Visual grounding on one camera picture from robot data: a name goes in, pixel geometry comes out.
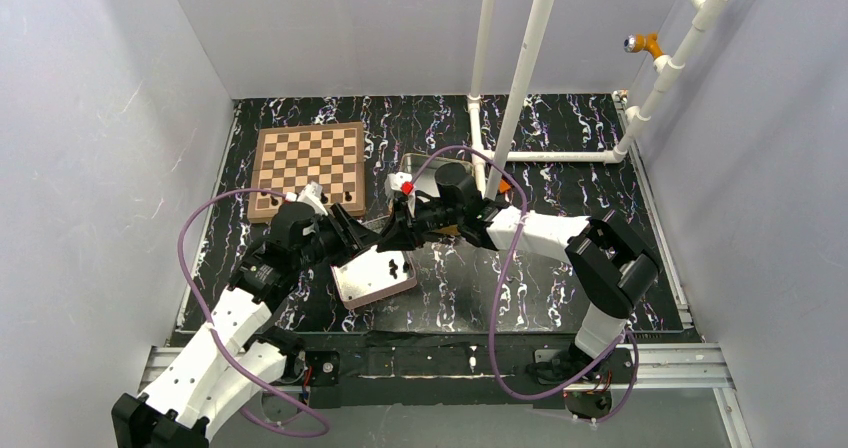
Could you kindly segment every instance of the pipe elbow joint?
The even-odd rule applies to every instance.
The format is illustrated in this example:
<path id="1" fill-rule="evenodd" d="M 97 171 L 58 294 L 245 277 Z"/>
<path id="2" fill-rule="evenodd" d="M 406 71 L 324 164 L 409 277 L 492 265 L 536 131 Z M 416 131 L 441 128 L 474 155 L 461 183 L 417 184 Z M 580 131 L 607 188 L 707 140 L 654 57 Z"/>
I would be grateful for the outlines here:
<path id="1" fill-rule="evenodd" d="M 624 40 L 624 51 L 628 53 L 639 53 L 640 51 L 647 51 L 654 57 L 654 60 L 665 55 L 662 49 L 660 48 L 660 44 L 657 41 L 657 34 L 651 33 L 649 35 L 630 35 Z"/>

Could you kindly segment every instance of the pvc pipe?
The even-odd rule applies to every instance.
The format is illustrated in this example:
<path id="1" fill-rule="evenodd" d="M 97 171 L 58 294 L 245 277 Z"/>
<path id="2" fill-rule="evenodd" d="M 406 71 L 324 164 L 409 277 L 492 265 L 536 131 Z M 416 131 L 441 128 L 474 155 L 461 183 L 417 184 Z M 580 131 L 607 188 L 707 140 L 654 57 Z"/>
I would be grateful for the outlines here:
<path id="1" fill-rule="evenodd" d="M 486 52 L 489 45 L 489 29 L 492 26 L 492 12 L 494 11 L 494 7 L 495 0 L 483 0 L 483 6 L 480 8 L 480 25 L 477 27 L 477 48 L 474 51 L 474 68 L 471 71 L 471 91 L 468 93 L 469 98 L 480 97 L 480 89 L 483 84 L 483 68 L 486 66 Z"/>
<path id="2" fill-rule="evenodd" d="M 530 86 L 530 78 L 539 57 L 539 48 L 542 46 L 542 38 L 545 36 L 545 28 L 548 26 L 548 18 L 554 0 L 533 0 L 530 8 L 530 19 L 527 21 L 527 29 L 524 31 L 524 41 L 521 43 L 521 51 L 518 54 L 518 65 L 515 67 L 515 75 L 512 79 L 512 87 L 509 90 L 509 98 L 506 103 L 506 113 L 501 123 L 501 132 L 495 146 L 493 161 L 495 166 L 503 168 L 506 165 L 507 154 L 512 147 L 515 137 L 515 128 L 518 118 L 524 108 L 524 98 Z M 499 171 L 491 170 L 491 176 L 486 185 L 486 198 L 495 199 L 501 182 Z"/>
<path id="3" fill-rule="evenodd" d="M 491 151 L 483 151 L 491 158 Z M 612 151 L 510 151 L 506 161 L 524 163 L 618 163 Z"/>
<path id="4" fill-rule="evenodd" d="M 482 134 L 480 133 L 480 97 L 472 99 L 468 97 L 468 116 L 471 117 L 471 148 L 484 151 Z M 480 193 L 486 191 L 486 162 L 477 155 L 471 156 L 471 165 L 474 168 L 474 181 Z"/>
<path id="5" fill-rule="evenodd" d="M 678 71 L 683 69 L 684 65 L 686 65 L 686 61 L 692 53 L 695 52 L 695 49 L 701 41 L 703 41 L 706 29 L 712 24 L 712 21 L 718 18 L 721 12 L 724 11 L 728 1 L 729 0 L 704 1 L 703 5 L 698 10 L 698 13 L 695 15 L 695 18 L 692 20 L 692 27 L 689 28 L 689 32 L 686 33 L 686 37 L 683 38 L 682 42 L 680 42 L 677 52 L 674 53 L 671 61 L 669 61 L 669 63 L 673 64 Z M 654 83 L 654 89 L 651 91 L 651 94 L 648 95 L 648 99 L 645 100 L 645 103 L 643 103 L 639 108 L 639 111 L 636 112 L 630 126 L 627 127 L 627 132 L 613 148 L 613 155 L 617 160 L 621 160 L 627 155 L 627 150 L 630 149 L 630 145 L 633 144 L 633 141 L 642 131 L 646 122 L 651 119 L 651 115 L 653 115 L 656 107 L 659 106 L 663 95 L 669 88 L 671 88 L 671 84 L 674 80 L 676 80 L 676 77 L 674 79 L 663 80 L 662 82 L 657 80 L 657 82 Z"/>

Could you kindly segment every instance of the robotic arm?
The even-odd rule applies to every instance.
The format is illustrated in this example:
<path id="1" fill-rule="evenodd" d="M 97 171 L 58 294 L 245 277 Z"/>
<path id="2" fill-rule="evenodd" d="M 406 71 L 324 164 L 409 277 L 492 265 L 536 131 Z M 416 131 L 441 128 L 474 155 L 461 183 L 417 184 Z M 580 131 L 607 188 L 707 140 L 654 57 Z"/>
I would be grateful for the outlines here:
<path id="1" fill-rule="evenodd" d="M 389 176 L 392 215 L 381 233 L 362 226 L 340 205 L 328 213 L 314 183 L 297 201 L 283 204 L 269 234 L 248 247 L 212 311 L 214 329 L 229 354 L 246 348 L 240 364 L 267 382 L 291 373 L 302 341 L 277 327 L 254 334 L 293 291 L 300 272 L 318 263 L 341 266 L 375 245 L 378 251 L 411 251 L 432 232 L 454 225 L 475 246 L 509 248 L 520 211 L 483 199 L 460 165 L 436 171 L 438 198 L 415 192 L 410 179 L 405 173 Z M 547 379 L 564 380 L 603 352 L 662 266 L 615 211 L 602 218 L 530 212 L 518 249 L 570 263 L 591 302 L 575 343 L 544 366 L 528 367 L 550 372 Z M 124 394 L 115 403 L 119 447 L 207 447 L 223 422 L 259 390 L 228 365 L 212 329 L 205 323 L 161 376 L 137 396 Z"/>

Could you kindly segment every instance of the white panel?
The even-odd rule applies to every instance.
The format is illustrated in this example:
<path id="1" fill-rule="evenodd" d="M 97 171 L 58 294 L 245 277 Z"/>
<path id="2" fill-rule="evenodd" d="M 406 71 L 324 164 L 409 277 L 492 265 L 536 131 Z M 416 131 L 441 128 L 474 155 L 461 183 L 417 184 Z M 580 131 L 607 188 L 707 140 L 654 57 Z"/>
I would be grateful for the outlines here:
<path id="1" fill-rule="evenodd" d="M 461 94 L 482 0 L 179 0 L 234 98 Z M 629 86 L 673 0 L 557 0 L 534 92 Z M 532 0 L 496 0 L 485 93 L 507 93 Z"/>
<path id="2" fill-rule="evenodd" d="M 0 113 L 3 444 L 114 446 L 231 101 L 177 0 L 0 0 Z"/>
<path id="3" fill-rule="evenodd" d="M 835 1 L 731 0 L 640 140 L 754 446 L 848 437 L 848 5 Z M 678 0 L 661 38 L 679 41 L 692 15 Z M 633 102 L 655 76 L 642 70 Z"/>

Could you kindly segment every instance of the gray floor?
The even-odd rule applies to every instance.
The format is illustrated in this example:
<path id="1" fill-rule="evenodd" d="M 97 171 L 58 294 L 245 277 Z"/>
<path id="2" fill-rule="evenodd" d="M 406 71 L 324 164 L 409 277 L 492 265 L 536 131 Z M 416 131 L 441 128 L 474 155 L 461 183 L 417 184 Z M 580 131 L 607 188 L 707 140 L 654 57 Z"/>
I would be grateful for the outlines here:
<path id="1" fill-rule="evenodd" d="M 258 403 L 251 405 L 256 409 Z M 235 415 L 212 447 L 730 446 L 712 390 L 637 390 L 616 418 L 597 429 L 517 405 L 366 406 L 323 412 L 333 428 L 318 439 L 283 438 Z M 317 426 L 304 420 L 293 428 Z"/>

